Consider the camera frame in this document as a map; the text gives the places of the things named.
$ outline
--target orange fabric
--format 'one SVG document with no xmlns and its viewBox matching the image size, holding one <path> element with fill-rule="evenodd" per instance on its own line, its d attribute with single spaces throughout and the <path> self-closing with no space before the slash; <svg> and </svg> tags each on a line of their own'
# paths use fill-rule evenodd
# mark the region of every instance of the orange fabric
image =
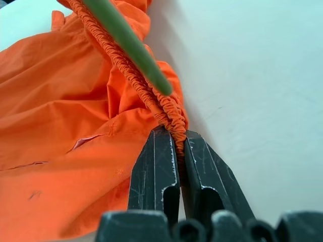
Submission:
<svg viewBox="0 0 323 242">
<path fill-rule="evenodd" d="M 80 0 L 52 14 L 52 32 L 0 53 L 0 241 L 46 241 L 94 231 L 126 209 L 129 177 L 151 129 L 172 133 L 179 157 L 188 120 L 179 80 L 171 97 L 147 83 Z M 137 36 L 150 0 L 115 1 Z"/>
</svg>

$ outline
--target elastic drawstring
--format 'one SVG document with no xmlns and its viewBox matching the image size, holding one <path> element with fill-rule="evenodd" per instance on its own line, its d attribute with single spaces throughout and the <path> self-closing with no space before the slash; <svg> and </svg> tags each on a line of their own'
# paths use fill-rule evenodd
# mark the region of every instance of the elastic drawstring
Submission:
<svg viewBox="0 0 323 242">
<path fill-rule="evenodd" d="M 177 153 L 177 163 L 181 182 L 185 183 L 184 141 L 186 126 L 184 110 L 175 92 L 171 96 L 161 95 L 145 80 L 136 66 L 129 60 L 124 51 L 114 42 L 112 37 L 101 27 L 96 18 L 87 10 L 81 0 L 65 0 L 70 8 L 80 17 L 84 26 L 93 35 L 102 49 L 111 58 L 114 65 L 129 81 L 140 99 L 151 111 L 159 124 L 171 133 Z"/>
</svg>

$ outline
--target green stick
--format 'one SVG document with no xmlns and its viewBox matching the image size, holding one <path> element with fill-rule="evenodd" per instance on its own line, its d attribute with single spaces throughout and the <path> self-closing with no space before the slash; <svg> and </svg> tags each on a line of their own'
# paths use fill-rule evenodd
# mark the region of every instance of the green stick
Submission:
<svg viewBox="0 0 323 242">
<path fill-rule="evenodd" d="M 162 94 L 170 95 L 172 86 L 113 4 L 109 0 L 83 2 L 154 87 Z"/>
</svg>

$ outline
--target black clamp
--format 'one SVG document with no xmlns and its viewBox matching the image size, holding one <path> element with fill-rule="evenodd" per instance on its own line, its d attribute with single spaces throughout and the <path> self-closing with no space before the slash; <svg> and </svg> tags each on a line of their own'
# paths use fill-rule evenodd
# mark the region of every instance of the black clamp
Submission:
<svg viewBox="0 0 323 242">
<path fill-rule="evenodd" d="M 178 222 L 180 179 L 168 131 L 151 131 L 132 170 L 128 211 L 102 216 L 96 242 L 319 242 L 323 213 L 290 212 L 276 229 L 255 219 L 231 169 L 187 131 L 182 187 L 188 220 Z"/>
</svg>

